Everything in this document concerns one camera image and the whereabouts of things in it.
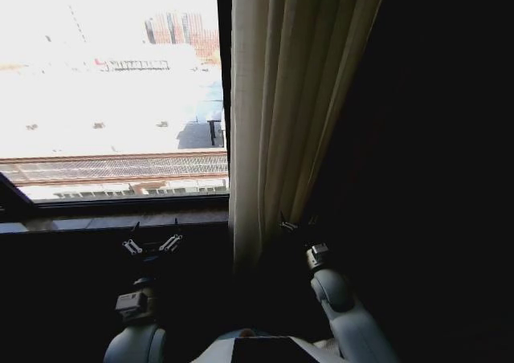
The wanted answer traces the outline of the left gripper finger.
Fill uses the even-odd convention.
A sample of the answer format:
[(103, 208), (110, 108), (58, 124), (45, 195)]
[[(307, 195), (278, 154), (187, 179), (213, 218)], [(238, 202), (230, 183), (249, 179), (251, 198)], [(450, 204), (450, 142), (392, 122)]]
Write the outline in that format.
[(143, 248), (140, 247), (134, 240), (134, 236), (139, 231), (140, 222), (136, 222), (136, 224), (130, 229), (128, 233), (128, 238), (125, 239), (121, 245), (124, 247), (130, 255), (141, 255), (143, 253)]
[(174, 252), (182, 242), (183, 235), (178, 220), (175, 218), (173, 223), (173, 234), (162, 243), (158, 251), (159, 252)]

